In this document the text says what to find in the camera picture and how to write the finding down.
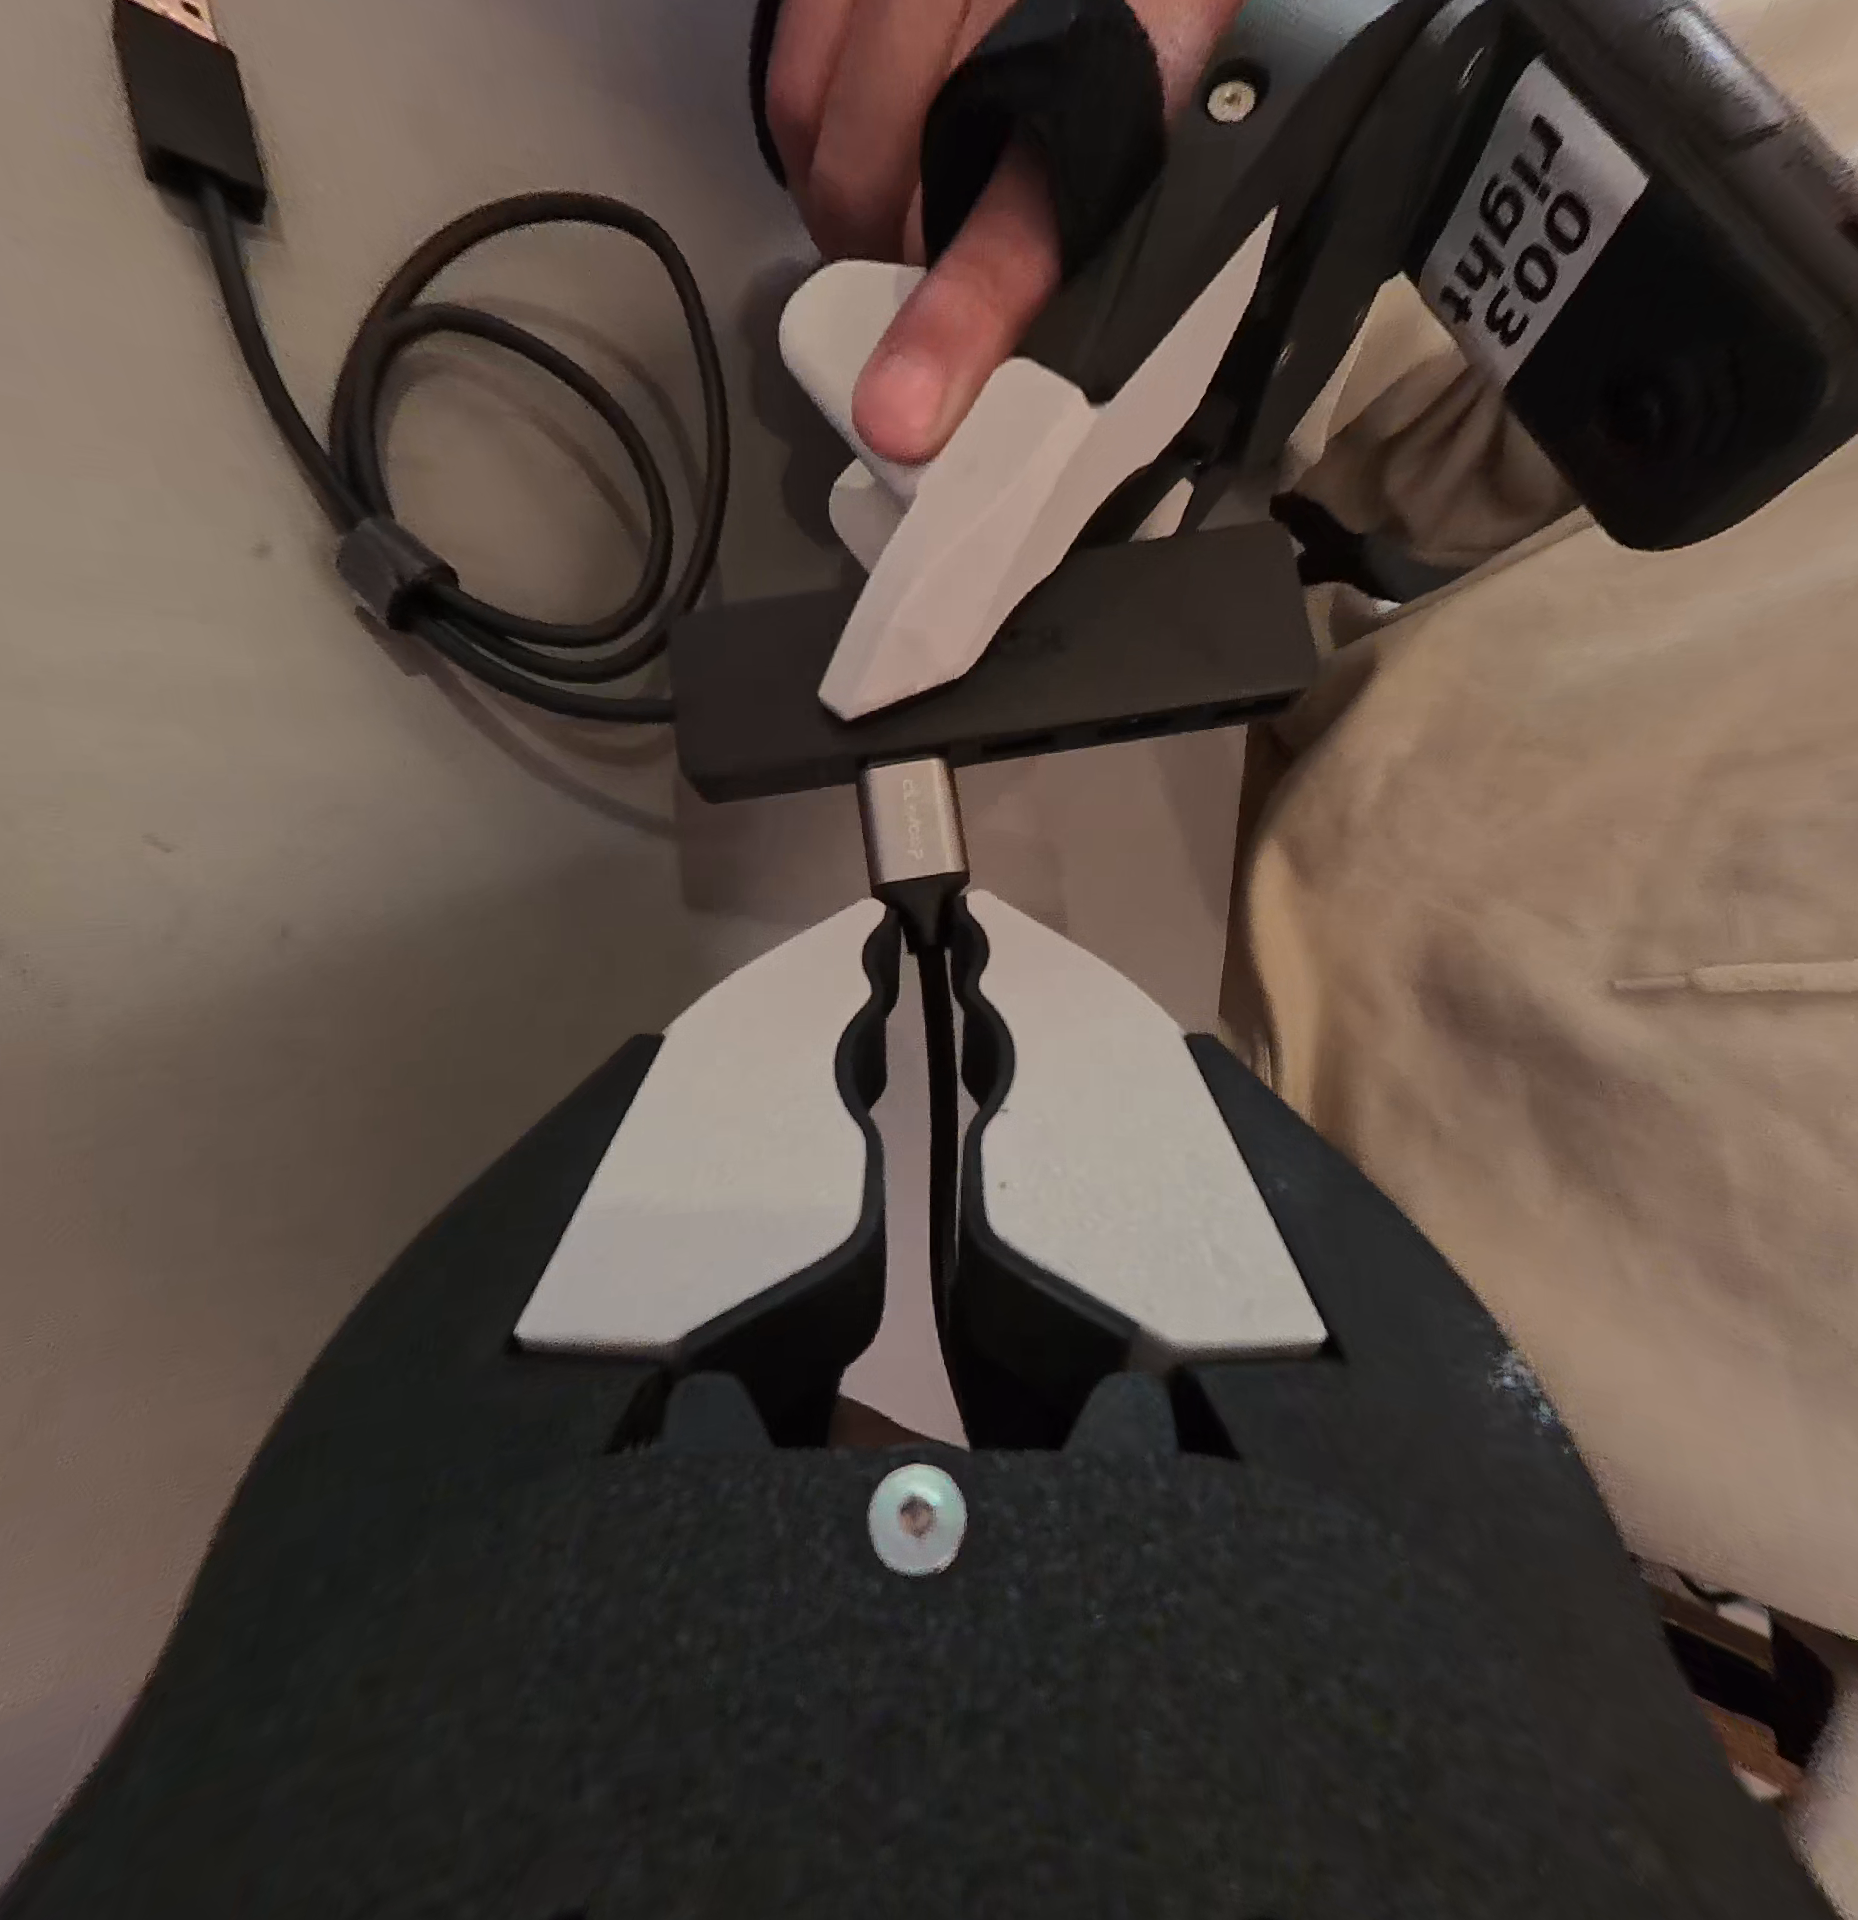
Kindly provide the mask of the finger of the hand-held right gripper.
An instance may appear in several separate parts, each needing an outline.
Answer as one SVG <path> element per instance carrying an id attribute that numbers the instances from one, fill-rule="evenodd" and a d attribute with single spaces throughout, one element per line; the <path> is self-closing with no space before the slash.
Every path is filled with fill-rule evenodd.
<path id="1" fill-rule="evenodd" d="M 778 318 L 786 369 L 848 449 L 828 503 L 832 526 L 870 576 L 896 580 L 916 578 L 926 565 L 916 507 L 939 458 L 899 463 L 874 453 L 854 425 L 851 403 L 866 365 L 923 277 L 923 268 L 890 261 L 826 263 Z"/>
<path id="2" fill-rule="evenodd" d="M 1198 414 L 1261 281 L 1276 216 L 1230 255 L 1110 400 L 1005 361 L 916 482 L 820 678 L 860 721 L 971 673 L 1097 510 Z"/>

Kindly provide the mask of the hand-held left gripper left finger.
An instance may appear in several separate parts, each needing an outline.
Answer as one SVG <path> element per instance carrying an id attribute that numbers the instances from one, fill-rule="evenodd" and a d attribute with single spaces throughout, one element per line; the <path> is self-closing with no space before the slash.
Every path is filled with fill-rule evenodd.
<path id="1" fill-rule="evenodd" d="M 739 1379 L 768 1426 L 826 1426 L 886 1311 L 891 912 L 860 900 L 660 1037 L 513 1339 Z"/>

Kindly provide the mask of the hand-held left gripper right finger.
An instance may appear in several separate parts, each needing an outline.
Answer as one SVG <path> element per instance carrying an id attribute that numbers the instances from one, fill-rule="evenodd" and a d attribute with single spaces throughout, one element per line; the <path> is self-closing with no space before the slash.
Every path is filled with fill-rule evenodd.
<path id="1" fill-rule="evenodd" d="M 978 1449 L 1059 1449 L 1106 1379 L 1317 1359 L 1327 1327 L 1193 1036 L 989 892 L 949 923 L 974 1118 L 949 1379 Z"/>

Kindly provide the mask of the person's right forearm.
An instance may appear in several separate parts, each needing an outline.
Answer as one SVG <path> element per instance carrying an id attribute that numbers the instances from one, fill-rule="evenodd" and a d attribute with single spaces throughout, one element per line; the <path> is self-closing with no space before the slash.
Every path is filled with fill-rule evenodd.
<path id="1" fill-rule="evenodd" d="M 1576 486 L 1404 279 L 1289 433 L 1272 503 L 1300 581 L 1403 604 L 1581 514 Z"/>

